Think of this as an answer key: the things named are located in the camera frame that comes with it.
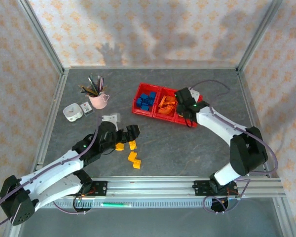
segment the white robotic arm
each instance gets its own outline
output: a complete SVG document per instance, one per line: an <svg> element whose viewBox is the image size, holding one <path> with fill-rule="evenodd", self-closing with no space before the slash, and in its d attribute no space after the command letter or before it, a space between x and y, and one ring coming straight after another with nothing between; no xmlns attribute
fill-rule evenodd
<svg viewBox="0 0 296 237"><path fill-rule="evenodd" d="M262 144L235 129L240 128L262 140L261 133L256 127L246 128L219 114L205 101L196 102L199 95L199 92L188 88L177 91L177 113L208 128L230 146L230 162L210 176L211 188L217 192L231 181L265 163L267 154Z"/></svg>
<svg viewBox="0 0 296 237"><path fill-rule="evenodd" d="M210 176L209 185L214 194L239 176L248 174L267 161L264 146L235 129L241 128L262 139L256 127L248 129L238 125L210 108L205 101L196 102L199 92L195 90L184 88L175 92L175 97L179 115L210 129L230 146L230 162ZM23 223L49 202L67 195L88 193L92 179L81 169L98 160L104 151L115 149L117 143L133 141L140 133L137 125L128 126L126 132L118 130L119 115L117 114L103 116L102 119L103 122L98 127L98 134L91 147L89 145L93 134L77 142L61 158L44 168L21 179L16 179L12 175L5 180L0 200L8 193L13 194L0 205L13 225Z"/></svg>
<svg viewBox="0 0 296 237"><path fill-rule="evenodd" d="M115 149L117 143L134 141L140 134L137 125L127 126L127 131L118 130L118 114L103 116L102 121L95 138L89 134L44 168L20 179L12 175L5 180L0 205L12 225L25 222L42 206L61 197L87 194L94 187L82 168L98 160L103 152Z"/></svg>

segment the patterned wallpaper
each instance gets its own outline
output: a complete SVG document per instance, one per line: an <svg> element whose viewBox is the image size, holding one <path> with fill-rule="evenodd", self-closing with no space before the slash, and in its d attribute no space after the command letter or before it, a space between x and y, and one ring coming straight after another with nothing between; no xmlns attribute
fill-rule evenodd
<svg viewBox="0 0 296 237"><path fill-rule="evenodd" d="M285 1L245 68L264 139L296 221L296 0Z"/></svg>
<svg viewBox="0 0 296 237"><path fill-rule="evenodd" d="M30 172L58 77L17 1L0 0L0 190Z"/></svg>
<svg viewBox="0 0 296 237"><path fill-rule="evenodd" d="M271 0L29 0L64 67L234 67Z"/></svg>

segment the yellow cube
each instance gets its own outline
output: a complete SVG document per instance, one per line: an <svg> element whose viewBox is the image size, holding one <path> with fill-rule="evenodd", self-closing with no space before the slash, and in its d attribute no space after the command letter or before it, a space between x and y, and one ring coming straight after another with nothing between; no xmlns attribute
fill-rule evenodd
<svg viewBox="0 0 296 237"><path fill-rule="evenodd" d="M133 163L133 167L135 168L135 169L140 169L140 164L141 164L141 160L140 159L135 159L134 160L134 163Z"/></svg>
<svg viewBox="0 0 296 237"><path fill-rule="evenodd" d="M131 151L134 150L134 149L137 149L136 142L135 141L129 142L129 147L130 147Z"/></svg>
<svg viewBox="0 0 296 237"><path fill-rule="evenodd" d="M115 150L123 151L124 150L124 144L123 143L117 143Z"/></svg>
<svg viewBox="0 0 296 237"><path fill-rule="evenodd" d="M131 161L131 162L134 162L134 160L136 159L137 157L137 153L136 152L131 152L128 156L128 160Z"/></svg>

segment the red tray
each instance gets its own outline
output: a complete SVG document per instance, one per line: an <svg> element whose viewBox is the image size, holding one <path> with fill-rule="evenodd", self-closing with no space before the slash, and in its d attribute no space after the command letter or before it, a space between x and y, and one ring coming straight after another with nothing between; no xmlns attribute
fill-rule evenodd
<svg viewBox="0 0 296 237"><path fill-rule="evenodd" d="M153 106L150 106L149 111L142 110L140 107L138 107L136 105L136 101L142 93L149 95L149 93L151 91L156 92L156 97L154 99ZM138 86L136 96L133 100L132 112L135 114L139 114L139 115L144 115L144 116L153 117L156 119L161 119L161 120L165 120L165 121L169 121L169 122L175 122L178 124L186 125L184 118L179 116L175 110L173 110L168 115L163 115L158 112L158 110L159 110L158 105L160 104L163 96L170 95L170 96L174 97L174 92L176 92L176 91L177 90L175 90L175 89L170 89L167 87L162 87L162 86L158 86L158 85L151 85L151 84L147 84L147 83L140 83ZM200 95L198 98L198 101L201 101L201 100L203 100L202 95Z"/></svg>

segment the white small container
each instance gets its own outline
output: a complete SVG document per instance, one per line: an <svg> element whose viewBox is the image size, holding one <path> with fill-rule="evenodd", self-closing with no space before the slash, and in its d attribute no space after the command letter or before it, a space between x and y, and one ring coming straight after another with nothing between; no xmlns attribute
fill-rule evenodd
<svg viewBox="0 0 296 237"><path fill-rule="evenodd" d="M82 109L76 103L73 103L65 107L63 110L63 113L65 117L68 119L68 121L70 122L76 121L77 119L81 118L83 115Z"/></svg>

